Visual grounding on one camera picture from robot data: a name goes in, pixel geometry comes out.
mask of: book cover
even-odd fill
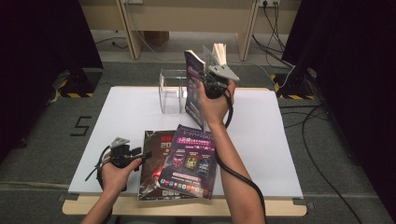
[[[166,157],[169,155],[176,131],[145,131],[143,152],[152,151],[152,157],[142,165],[138,201],[161,201],[194,198],[178,191],[159,188],[160,176]]]
[[[211,199],[216,171],[212,134],[179,125],[159,178],[161,188]]]
[[[205,62],[202,61],[192,50],[185,50],[184,56],[186,58],[186,81],[187,81],[187,99],[186,112],[193,118],[193,120],[204,129],[204,116],[201,112],[199,104],[199,82],[200,72],[205,70]]]

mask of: power cable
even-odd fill
[[[303,121],[303,126],[302,126],[302,136],[303,136],[303,142],[304,142],[304,147],[306,150],[306,153],[308,154],[309,159],[312,161],[312,164],[315,166],[315,168],[317,169],[317,171],[319,172],[319,174],[322,176],[322,178],[326,181],[326,183],[332,188],[332,190],[334,190],[334,192],[338,195],[338,197],[344,202],[344,204],[347,206],[347,208],[349,209],[349,211],[353,214],[353,216],[356,218],[356,220],[359,223],[361,222],[361,219],[359,218],[359,216],[356,214],[355,210],[350,206],[350,204],[347,202],[347,200],[342,196],[342,194],[338,191],[338,189],[335,188],[335,186],[330,182],[330,180],[325,176],[325,174],[323,174],[320,170],[320,168],[318,167],[317,163],[315,162],[314,158],[311,155],[311,152],[308,148],[308,144],[306,143],[306,139],[305,139],[305,124],[306,121],[311,117],[312,113],[314,113],[315,110],[317,110],[318,108],[320,108],[321,105],[318,105],[316,107],[314,107],[309,113],[308,115],[305,117],[304,121]]]

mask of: wrist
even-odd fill
[[[209,127],[210,132],[212,132],[212,133],[217,130],[225,129],[225,125],[222,121],[210,122],[210,123],[207,123],[207,126]]]

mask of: white cardboard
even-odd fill
[[[265,197],[303,198],[275,93],[236,89],[234,101],[233,119],[228,132],[262,194]],[[85,178],[97,163],[102,150],[117,136],[131,140],[131,148],[143,147],[145,130],[175,130],[178,124],[199,128],[186,113],[163,114],[158,87],[111,88],[69,192],[102,192],[96,172],[88,181]],[[138,192],[139,176],[140,172],[131,173],[128,189],[123,193]],[[224,195],[219,170],[214,195]]]

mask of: electrical outlet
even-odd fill
[[[280,5],[280,0],[260,0],[259,7],[263,7],[264,1],[267,2],[267,7],[275,7],[276,4],[279,7],[279,5]]]

